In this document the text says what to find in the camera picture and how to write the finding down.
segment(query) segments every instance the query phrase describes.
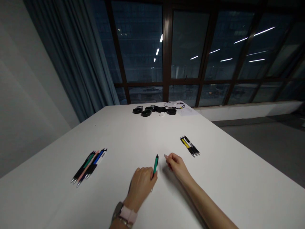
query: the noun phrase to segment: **pink watch strap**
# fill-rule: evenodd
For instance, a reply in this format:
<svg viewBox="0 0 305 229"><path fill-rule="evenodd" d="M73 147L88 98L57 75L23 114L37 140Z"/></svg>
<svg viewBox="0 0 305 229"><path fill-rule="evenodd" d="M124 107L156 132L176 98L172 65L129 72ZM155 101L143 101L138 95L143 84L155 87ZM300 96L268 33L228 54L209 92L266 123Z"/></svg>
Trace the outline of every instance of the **pink watch strap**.
<svg viewBox="0 0 305 229"><path fill-rule="evenodd" d="M134 224L136 222L138 214L134 211L128 209L127 207L123 206L120 217L127 220L128 223Z"/></svg>

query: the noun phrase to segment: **blue curtain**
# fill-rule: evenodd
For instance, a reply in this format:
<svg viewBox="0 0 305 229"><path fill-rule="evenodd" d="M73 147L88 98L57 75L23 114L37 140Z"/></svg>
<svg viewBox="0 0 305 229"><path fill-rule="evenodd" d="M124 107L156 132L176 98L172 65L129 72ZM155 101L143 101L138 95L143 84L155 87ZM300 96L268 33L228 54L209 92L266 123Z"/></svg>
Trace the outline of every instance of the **blue curtain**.
<svg viewBox="0 0 305 229"><path fill-rule="evenodd" d="M86 0L24 2L79 121L104 106L119 105L90 4Z"/></svg>

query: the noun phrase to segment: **window frame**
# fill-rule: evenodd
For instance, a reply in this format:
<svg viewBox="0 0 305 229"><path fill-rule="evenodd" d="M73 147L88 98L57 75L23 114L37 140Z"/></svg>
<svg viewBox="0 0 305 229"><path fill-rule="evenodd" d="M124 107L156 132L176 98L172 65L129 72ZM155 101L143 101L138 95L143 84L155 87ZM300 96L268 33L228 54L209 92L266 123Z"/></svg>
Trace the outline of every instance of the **window frame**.
<svg viewBox="0 0 305 229"><path fill-rule="evenodd" d="M300 66L302 60L304 59L304 52L300 55L298 61L288 74L287 78L280 78L279 76L276 77L267 77L267 73L271 66L273 65L278 53L280 52L282 46L285 44L293 26L296 22L305 21L302 17L302 10L304 9L304 4L298 8L281 8L281 7L272 7L267 5L267 0L261 0L258 4L246 4L246 3L236 3L236 2L222 2L221 0L214 0L211 2L206 1L187 1L183 2L181 0L121 0L127 2L139 2L139 3L149 3L149 4L161 4L162 5L162 25L163 25L163 81L162 82L134 82L134 83L127 83L122 54L120 50L119 39L117 35L117 29L115 25L113 10L111 0L105 0L107 14L109 18L109 23L111 27L111 32L113 36L114 46L118 58L119 69L121 72L122 83L114 83L115 87L123 87L126 95L127 104L131 104L131 99L129 95L129 87L145 87L145 86L163 86L163 101L167 102L169 98L169 86L170 85L199 85L198 94L196 99L195 107L199 106L200 96L202 92L202 87L205 84L230 84L227 95L224 99L223 105L228 105L228 101L230 99L231 93L235 84L241 83L258 83L258 87L255 89L249 103L252 103L259 88L265 82L283 82L282 86L278 90L276 96L273 99L273 102L277 100L279 95L281 94L282 90L285 86L291 81L302 81L305 78L292 78L293 74L296 72L297 68ZM189 79L172 79L171 78L171 61L172 61L172 38L173 38L173 12L174 11L190 11L190 12L202 12L208 13L210 15L209 22L207 26L207 32L205 37L205 43L203 47L203 53L201 56L200 62L200 69L199 69L199 77L198 78L189 78ZM235 66L235 71L233 73L233 77L230 80L204 80L205 72L207 69L209 52L211 50L213 36L215 32L215 27L217 23L218 13L219 11L245 11L245 12L253 12L254 17L251 22L251 26L248 32L248 39L244 43L240 55ZM268 66L268 70L266 71L265 75L261 79L244 79L239 80L238 76L242 65L245 61L246 55L248 53L249 47L253 40L253 36L257 30L259 22L262 18L264 13L276 13L276 14L291 14L293 16L292 22L289 24L283 38L281 41L280 46L272 55L272 61ZM301 50L305 44L301 44L298 48L298 51Z"/></svg>

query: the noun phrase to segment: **white wall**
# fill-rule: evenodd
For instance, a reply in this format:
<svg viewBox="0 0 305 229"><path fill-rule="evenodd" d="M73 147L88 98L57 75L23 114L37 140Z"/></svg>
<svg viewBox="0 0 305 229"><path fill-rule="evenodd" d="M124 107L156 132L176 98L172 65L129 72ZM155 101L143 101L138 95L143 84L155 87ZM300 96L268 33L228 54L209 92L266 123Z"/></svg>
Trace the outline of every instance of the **white wall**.
<svg viewBox="0 0 305 229"><path fill-rule="evenodd" d="M0 0L0 177L79 124L22 0Z"/></svg>
<svg viewBox="0 0 305 229"><path fill-rule="evenodd" d="M209 121L222 121L290 114L296 111L301 104L300 101L284 101L194 109Z"/></svg>

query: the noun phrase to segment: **gray floor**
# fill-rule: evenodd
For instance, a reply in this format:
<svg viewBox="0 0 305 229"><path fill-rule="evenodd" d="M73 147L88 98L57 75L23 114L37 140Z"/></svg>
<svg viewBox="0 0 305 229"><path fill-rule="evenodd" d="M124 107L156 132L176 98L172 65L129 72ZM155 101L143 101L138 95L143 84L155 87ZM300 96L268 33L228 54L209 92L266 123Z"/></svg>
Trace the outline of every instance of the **gray floor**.
<svg viewBox="0 0 305 229"><path fill-rule="evenodd" d="M304 122L295 115L279 115L214 124L305 188Z"/></svg>

